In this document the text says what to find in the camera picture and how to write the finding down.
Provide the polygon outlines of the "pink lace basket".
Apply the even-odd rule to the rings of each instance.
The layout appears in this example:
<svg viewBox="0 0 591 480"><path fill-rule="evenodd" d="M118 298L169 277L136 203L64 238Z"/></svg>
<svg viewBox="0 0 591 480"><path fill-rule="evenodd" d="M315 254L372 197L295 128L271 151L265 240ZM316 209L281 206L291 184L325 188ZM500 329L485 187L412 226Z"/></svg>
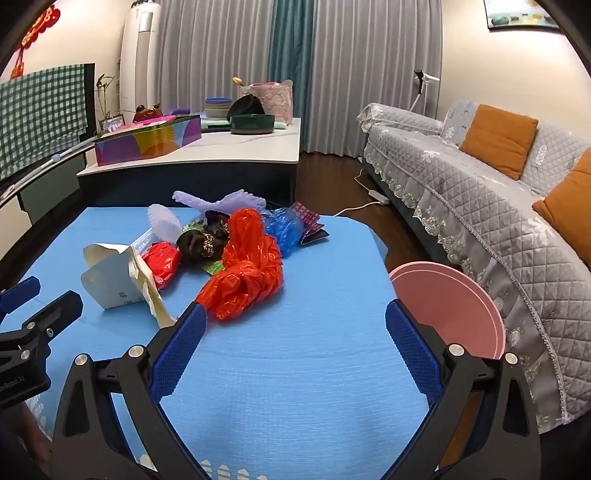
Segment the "pink lace basket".
<svg viewBox="0 0 591 480"><path fill-rule="evenodd" d="M240 88L242 95L253 95L263 105L267 115L273 115L276 121L290 125L294 118L293 101L294 82L252 83Z"/></svg>

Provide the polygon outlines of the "green panda snack wrapper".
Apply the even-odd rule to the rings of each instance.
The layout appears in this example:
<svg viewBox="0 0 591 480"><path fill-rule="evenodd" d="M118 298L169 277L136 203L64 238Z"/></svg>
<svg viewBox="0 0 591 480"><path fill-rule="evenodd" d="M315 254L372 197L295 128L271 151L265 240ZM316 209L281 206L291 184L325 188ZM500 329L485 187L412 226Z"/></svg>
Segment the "green panda snack wrapper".
<svg viewBox="0 0 591 480"><path fill-rule="evenodd" d="M197 220L193 220L193 221L189 222L188 224L186 224L183 227L183 232L186 230L189 230L189 229L202 229L203 227L207 227L207 224L203 220L197 219ZM221 262L221 259L219 261L207 262L204 264L197 264L197 265L192 264L192 263L188 263L186 261L184 261L184 262L189 265L199 267L200 269L204 270L209 275L214 275L223 269L223 264Z"/></svg>

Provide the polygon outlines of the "brown hair scrunchie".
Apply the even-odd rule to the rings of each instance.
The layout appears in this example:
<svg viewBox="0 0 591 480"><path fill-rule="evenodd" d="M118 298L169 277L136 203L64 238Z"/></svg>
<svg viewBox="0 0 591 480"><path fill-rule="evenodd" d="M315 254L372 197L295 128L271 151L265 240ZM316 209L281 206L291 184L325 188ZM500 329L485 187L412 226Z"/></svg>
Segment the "brown hair scrunchie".
<svg viewBox="0 0 591 480"><path fill-rule="evenodd" d="M176 241L176 247L184 261L192 264L204 264L219 261L229 235L223 230L189 229L184 231Z"/></svg>

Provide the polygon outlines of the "colourful gift box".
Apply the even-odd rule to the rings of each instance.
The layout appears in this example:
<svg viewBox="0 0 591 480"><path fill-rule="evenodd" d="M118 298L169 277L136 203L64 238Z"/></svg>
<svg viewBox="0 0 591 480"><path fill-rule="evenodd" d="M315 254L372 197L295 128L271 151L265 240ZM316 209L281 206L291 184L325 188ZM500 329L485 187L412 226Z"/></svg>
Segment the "colourful gift box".
<svg viewBox="0 0 591 480"><path fill-rule="evenodd" d="M170 115L122 127L95 143L98 166L149 160L201 138L200 114Z"/></svg>

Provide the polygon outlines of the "black hair band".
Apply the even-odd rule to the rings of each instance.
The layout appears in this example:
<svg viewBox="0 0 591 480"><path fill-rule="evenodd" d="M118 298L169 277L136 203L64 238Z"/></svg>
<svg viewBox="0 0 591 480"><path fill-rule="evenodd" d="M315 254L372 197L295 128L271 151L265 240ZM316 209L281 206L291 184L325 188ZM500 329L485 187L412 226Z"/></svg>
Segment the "black hair band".
<svg viewBox="0 0 591 480"><path fill-rule="evenodd" d="M228 214L208 210L205 212L204 216L207 227L211 229L211 231L224 230L225 232L228 232Z"/></svg>

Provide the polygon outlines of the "white power strip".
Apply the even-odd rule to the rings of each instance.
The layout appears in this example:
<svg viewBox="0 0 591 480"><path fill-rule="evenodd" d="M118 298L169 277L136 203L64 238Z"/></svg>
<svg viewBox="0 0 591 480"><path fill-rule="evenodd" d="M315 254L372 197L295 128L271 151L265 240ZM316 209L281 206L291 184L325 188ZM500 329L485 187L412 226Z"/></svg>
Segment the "white power strip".
<svg viewBox="0 0 591 480"><path fill-rule="evenodd" d="M373 199L375 199L376 201L380 202L383 205L387 205L390 200L387 196L379 193L376 190L369 190L368 194L370 195L370 197L372 197Z"/></svg>

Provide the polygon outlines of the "small red plastic bag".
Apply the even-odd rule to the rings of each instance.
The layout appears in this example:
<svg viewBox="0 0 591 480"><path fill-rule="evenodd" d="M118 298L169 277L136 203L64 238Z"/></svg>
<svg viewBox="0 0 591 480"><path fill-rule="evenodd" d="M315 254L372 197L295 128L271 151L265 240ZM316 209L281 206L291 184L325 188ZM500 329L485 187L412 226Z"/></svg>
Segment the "small red plastic bag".
<svg viewBox="0 0 591 480"><path fill-rule="evenodd" d="M152 273L156 288L162 290L176 274L181 253L168 242L157 242L142 254L142 259Z"/></svg>

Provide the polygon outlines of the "large red plastic bag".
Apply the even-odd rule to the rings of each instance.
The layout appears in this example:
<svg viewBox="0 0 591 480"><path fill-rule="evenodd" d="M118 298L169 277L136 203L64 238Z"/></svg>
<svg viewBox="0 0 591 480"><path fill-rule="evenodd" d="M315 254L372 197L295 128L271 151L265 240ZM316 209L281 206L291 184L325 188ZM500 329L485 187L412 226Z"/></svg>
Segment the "large red plastic bag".
<svg viewBox="0 0 591 480"><path fill-rule="evenodd" d="M233 212L223 269L201 288L195 302L219 322L238 319L246 310L283 288L283 260L276 239L264 230L263 217L252 208Z"/></svg>

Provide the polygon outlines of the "white paper carton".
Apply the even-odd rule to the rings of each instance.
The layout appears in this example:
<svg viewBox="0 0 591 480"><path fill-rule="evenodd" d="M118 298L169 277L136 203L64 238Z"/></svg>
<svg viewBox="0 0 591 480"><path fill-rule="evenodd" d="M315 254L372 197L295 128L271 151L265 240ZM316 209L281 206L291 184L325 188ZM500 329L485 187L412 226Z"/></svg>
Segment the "white paper carton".
<svg viewBox="0 0 591 480"><path fill-rule="evenodd" d="M80 277L82 286L104 310L143 302L159 328L176 322L151 270L132 245L91 244L83 249L83 257L87 270Z"/></svg>

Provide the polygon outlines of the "blue plastic bag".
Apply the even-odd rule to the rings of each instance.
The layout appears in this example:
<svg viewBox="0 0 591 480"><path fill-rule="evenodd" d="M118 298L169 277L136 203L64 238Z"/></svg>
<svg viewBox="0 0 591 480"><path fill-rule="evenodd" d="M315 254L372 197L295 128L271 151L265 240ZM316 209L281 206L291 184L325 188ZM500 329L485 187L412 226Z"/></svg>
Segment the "blue plastic bag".
<svg viewBox="0 0 591 480"><path fill-rule="evenodd" d="M290 208L263 210L262 217L266 234L276 239L281 257L287 258L304 234L304 223L301 218Z"/></svg>

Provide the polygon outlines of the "television with checkered cloth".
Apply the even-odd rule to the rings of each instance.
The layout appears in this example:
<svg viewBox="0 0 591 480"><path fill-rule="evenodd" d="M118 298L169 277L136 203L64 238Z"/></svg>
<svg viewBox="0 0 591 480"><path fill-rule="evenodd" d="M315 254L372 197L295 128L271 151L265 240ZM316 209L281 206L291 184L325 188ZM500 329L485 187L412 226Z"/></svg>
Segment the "television with checkered cloth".
<svg viewBox="0 0 591 480"><path fill-rule="evenodd" d="M96 134L93 63L53 67L1 84L1 179Z"/></svg>

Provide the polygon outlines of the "white foam fruit net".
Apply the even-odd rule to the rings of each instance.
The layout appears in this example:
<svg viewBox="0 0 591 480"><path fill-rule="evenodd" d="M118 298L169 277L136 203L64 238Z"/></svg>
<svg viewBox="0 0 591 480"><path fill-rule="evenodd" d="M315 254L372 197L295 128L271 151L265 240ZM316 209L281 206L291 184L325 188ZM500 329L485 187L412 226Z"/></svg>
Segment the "white foam fruit net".
<svg viewBox="0 0 591 480"><path fill-rule="evenodd" d="M183 232L183 226L168 207L152 204L147 208L147 216L152 233L160 241L170 244L177 242Z"/></svg>

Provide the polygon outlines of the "clear plastic zip bag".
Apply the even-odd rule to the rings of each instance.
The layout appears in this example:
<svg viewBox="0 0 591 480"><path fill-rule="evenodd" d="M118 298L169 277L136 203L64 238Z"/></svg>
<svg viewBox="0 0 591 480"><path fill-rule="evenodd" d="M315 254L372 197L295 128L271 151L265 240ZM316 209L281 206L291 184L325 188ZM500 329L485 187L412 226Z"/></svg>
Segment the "clear plastic zip bag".
<svg viewBox="0 0 591 480"><path fill-rule="evenodd" d="M157 242L157 238L152 233L152 229L149 228L139 237L137 237L130 246L139 254L145 253L149 247Z"/></svg>

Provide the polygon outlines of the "pink checkered black packet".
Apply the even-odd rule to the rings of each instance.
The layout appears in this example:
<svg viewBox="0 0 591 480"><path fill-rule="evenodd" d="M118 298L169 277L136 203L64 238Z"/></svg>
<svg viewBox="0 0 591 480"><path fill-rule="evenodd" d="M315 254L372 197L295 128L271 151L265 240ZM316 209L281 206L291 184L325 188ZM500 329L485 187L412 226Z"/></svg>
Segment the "pink checkered black packet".
<svg viewBox="0 0 591 480"><path fill-rule="evenodd" d="M329 238L325 231L325 225L320 223L321 215L305 207L301 202L294 202L290 207L297 214L304 225L304 233L301 235L300 245L307 246L312 243Z"/></svg>

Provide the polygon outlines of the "red wall decoration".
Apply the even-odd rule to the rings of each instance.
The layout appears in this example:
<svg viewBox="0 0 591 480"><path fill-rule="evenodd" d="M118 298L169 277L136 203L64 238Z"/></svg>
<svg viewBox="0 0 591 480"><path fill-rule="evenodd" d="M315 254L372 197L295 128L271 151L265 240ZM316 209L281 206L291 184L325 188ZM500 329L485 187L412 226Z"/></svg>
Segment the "red wall decoration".
<svg viewBox="0 0 591 480"><path fill-rule="evenodd" d="M24 75L24 53L29 49L35 41L43 34L46 30L53 27L60 19L61 12L54 5L49 6L33 23L30 29L27 31L25 36L18 44L16 50L16 57L13 68L10 72L9 79L15 79Z"/></svg>

